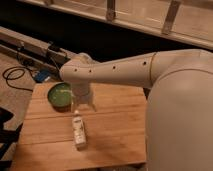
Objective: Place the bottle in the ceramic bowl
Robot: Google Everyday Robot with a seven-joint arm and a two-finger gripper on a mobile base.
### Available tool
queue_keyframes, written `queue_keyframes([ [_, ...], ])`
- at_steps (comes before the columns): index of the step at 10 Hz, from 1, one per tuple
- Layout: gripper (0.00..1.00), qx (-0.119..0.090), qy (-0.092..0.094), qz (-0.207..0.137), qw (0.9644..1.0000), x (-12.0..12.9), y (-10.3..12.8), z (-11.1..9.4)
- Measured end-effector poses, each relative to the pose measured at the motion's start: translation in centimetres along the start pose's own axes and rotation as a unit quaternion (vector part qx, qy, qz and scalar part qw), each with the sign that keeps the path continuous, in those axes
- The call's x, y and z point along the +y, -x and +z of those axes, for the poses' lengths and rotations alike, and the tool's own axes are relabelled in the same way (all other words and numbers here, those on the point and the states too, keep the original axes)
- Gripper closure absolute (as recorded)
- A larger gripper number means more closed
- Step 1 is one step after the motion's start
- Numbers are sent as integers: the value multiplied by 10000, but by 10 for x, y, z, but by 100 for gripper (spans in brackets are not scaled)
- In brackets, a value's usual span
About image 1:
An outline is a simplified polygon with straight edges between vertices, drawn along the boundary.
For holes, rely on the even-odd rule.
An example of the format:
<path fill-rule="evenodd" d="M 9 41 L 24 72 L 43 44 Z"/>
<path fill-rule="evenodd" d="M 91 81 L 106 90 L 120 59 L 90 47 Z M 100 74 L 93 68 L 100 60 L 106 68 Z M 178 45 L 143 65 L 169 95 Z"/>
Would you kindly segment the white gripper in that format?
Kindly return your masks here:
<path fill-rule="evenodd" d="M 71 85 L 72 94 L 77 104 L 88 104 L 91 99 L 91 88 L 88 83 L 73 83 Z M 89 107 L 96 112 L 96 107 L 93 103 L 88 104 Z M 71 102 L 71 113 L 75 112 L 75 104 Z"/>

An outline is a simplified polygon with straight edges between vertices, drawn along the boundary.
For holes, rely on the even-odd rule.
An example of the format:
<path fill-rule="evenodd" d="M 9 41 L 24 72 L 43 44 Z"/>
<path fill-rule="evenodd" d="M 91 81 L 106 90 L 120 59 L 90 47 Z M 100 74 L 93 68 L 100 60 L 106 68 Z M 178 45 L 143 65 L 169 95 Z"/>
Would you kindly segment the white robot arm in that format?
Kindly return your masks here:
<path fill-rule="evenodd" d="M 147 171 L 213 171 L 213 52 L 185 49 L 96 62 L 80 53 L 60 68 L 79 103 L 92 83 L 147 88 Z"/>

